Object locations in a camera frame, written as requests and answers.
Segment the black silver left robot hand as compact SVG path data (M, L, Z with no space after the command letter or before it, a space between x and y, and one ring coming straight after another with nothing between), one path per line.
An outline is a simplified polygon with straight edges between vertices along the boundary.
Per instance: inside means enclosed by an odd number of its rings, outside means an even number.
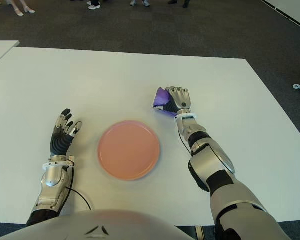
M66 108L56 120L50 140L50 156L66 156L67 152L81 130L83 123L69 121L72 117L71 110Z

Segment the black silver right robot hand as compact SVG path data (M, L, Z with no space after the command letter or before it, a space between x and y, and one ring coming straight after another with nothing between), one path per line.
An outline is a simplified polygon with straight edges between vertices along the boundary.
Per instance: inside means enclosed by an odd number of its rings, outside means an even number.
M189 111L191 99L189 91L182 87L160 87L154 98L153 108L176 115L179 111Z

